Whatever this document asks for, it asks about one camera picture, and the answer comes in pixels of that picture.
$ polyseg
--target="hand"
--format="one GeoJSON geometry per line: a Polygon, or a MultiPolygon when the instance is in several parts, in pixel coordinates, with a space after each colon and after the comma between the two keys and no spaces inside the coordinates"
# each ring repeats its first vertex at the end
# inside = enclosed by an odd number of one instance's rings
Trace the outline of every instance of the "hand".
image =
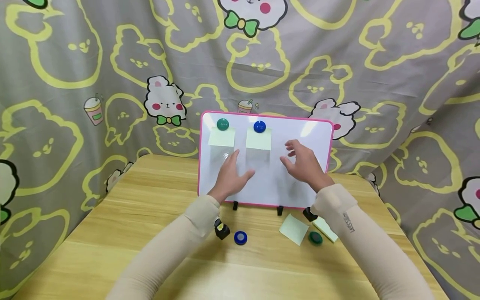
{"type": "Polygon", "coordinates": [[[330,176],[323,172],[311,149],[300,144],[298,140],[290,140],[285,143],[285,146],[287,150],[291,151],[288,156],[295,156],[295,164],[292,164],[285,156],[281,156],[280,161],[293,178],[310,185],[315,193],[334,184],[330,176]]]}
{"type": "Polygon", "coordinates": [[[255,174],[254,170],[248,170],[242,176],[237,174],[237,156],[240,150],[235,150],[223,163],[215,186],[208,192],[208,195],[214,197],[218,203],[222,204],[225,199],[231,195],[240,192],[248,180],[255,174]]]}

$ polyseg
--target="left hand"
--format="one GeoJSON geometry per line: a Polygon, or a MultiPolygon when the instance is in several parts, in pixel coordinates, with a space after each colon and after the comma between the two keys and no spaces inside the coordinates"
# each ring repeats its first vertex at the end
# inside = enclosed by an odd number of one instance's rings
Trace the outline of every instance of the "left hand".
{"type": "Polygon", "coordinates": [[[237,173],[237,156],[240,150],[235,150],[230,154],[223,163],[215,186],[208,192],[208,195],[215,198],[218,203],[222,204],[225,199],[231,195],[240,192],[248,180],[255,174],[254,170],[248,170],[242,176],[237,173]]]}

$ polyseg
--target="light green sticky note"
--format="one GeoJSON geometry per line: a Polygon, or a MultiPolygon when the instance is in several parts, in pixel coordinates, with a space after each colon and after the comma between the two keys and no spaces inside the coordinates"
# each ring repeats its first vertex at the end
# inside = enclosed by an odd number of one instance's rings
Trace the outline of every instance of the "light green sticky note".
{"type": "Polygon", "coordinates": [[[318,228],[318,230],[320,230],[326,237],[328,237],[328,239],[331,240],[332,243],[335,243],[335,241],[338,239],[338,236],[331,230],[330,226],[324,219],[318,217],[312,223],[315,227],[318,228]]]}
{"type": "Polygon", "coordinates": [[[253,128],[247,130],[247,148],[268,150],[272,146],[272,130],[265,129],[262,133],[257,133],[253,128]]]}
{"type": "Polygon", "coordinates": [[[294,216],[289,214],[285,221],[283,221],[282,226],[280,227],[280,233],[291,239],[295,244],[301,244],[305,233],[307,233],[308,225],[304,224],[302,221],[296,219],[294,216]]]}
{"type": "Polygon", "coordinates": [[[210,130],[210,137],[208,144],[210,146],[224,146],[233,147],[235,143],[235,129],[228,128],[227,130],[220,130],[217,127],[212,127],[210,130]]]}

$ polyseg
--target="green magnet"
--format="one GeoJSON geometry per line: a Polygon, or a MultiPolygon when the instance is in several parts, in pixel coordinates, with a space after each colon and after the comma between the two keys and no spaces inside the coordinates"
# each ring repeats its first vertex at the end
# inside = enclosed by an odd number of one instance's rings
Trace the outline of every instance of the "green magnet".
{"type": "Polygon", "coordinates": [[[324,239],[322,239],[322,236],[320,235],[320,233],[315,232],[315,231],[310,232],[310,234],[308,235],[308,239],[315,245],[320,245],[324,241],[324,239]]]}
{"type": "Polygon", "coordinates": [[[216,126],[218,127],[218,129],[220,129],[221,131],[224,131],[224,130],[227,130],[228,129],[228,121],[227,119],[225,118],[221,118],[220,120],[218,120],[216,122],[216,126]]]}

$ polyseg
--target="beige arm sleeve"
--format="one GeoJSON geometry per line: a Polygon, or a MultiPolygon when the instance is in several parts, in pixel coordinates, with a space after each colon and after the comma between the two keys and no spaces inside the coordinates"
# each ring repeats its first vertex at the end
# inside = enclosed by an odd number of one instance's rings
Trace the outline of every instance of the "beige arm sleeve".
{"type": "Polygon", "coordinates": [[[213,231],[219,207],[210,196],[198,197],[138,253],[107,300],[153,299],[173,270],[213,231]]]}
{"type": "Polygon", "coordinates": [[[413,262],[342,185],[321,189],[312,212],[338,235],[381,300],[434,299],[413,262]]]}

